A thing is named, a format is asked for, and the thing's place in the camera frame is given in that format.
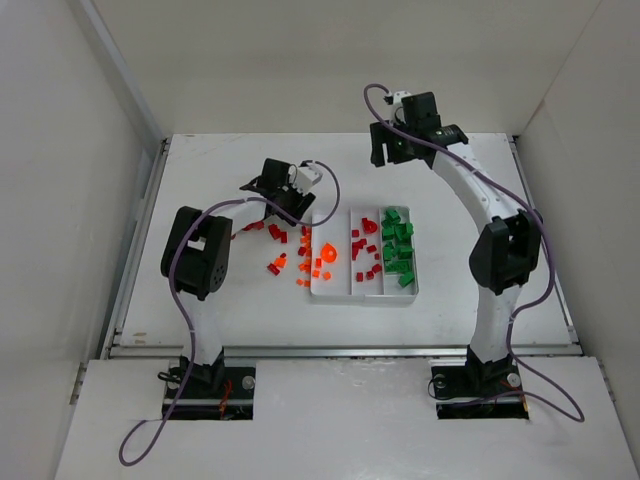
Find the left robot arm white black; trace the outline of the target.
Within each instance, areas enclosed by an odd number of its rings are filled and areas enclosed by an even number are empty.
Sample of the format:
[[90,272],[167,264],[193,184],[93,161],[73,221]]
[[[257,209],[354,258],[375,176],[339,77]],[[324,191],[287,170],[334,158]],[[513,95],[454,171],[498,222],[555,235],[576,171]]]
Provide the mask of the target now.
[[189,374],[189,383],[221,382],[223,347],[203,305],[225,280],[232,237],[274,215],[295,225],[315,200],[311,190],[321,179],[314,162],[295,165],[268,158],[261,174],[240,188],[245,197],[223,201],[209,212],[190,206],[177,210],[160,269],[189,313],[189,341],[180,357],[180,372]]

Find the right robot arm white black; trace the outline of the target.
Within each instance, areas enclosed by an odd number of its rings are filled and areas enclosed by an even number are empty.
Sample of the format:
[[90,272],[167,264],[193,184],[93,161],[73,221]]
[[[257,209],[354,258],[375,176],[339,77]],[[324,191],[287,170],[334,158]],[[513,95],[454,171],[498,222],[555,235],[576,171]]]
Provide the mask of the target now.
[[468,260],[479,292],[474,334],[464,366],[438,373],[479,394],[512,371],[507,332],[522,287],[538,264],[539,219],[521,199],[498,188],[457,125],[442,124],[433,93],[386,91],[384,101],[388,118],[370,126],[372,164],[424,161],[454,192],[479,234]]

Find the red curved lego piece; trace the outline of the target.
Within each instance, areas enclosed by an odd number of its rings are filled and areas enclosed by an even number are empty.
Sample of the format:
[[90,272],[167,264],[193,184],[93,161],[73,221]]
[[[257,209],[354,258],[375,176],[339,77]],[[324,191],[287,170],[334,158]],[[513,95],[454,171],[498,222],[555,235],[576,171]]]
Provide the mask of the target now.
[[365,238],[360,238],[359,240],[356,240],[351,244],[351,259],[353,261],[357,260],[360,251],[365,247],[366,244],[367,240]]

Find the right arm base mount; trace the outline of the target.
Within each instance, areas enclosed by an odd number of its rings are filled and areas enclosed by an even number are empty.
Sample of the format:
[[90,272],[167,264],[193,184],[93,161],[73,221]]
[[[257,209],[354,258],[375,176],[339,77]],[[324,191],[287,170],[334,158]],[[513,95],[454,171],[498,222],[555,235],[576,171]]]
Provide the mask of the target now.
[[439,420],[528,420],[526,401],[518,367],[509,362],[505,370],[480,380],[478,372],[467,365],[431,366],[429,394],[436,401]]

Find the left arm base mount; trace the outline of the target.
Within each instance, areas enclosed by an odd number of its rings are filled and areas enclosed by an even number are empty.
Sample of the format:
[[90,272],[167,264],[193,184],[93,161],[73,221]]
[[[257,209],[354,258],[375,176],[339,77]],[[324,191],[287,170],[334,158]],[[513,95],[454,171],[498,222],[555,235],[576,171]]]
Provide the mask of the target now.
[[255,367],[225,366],[221,359],[209,366],[196,365],[169,419],[252,420],[255,386]]

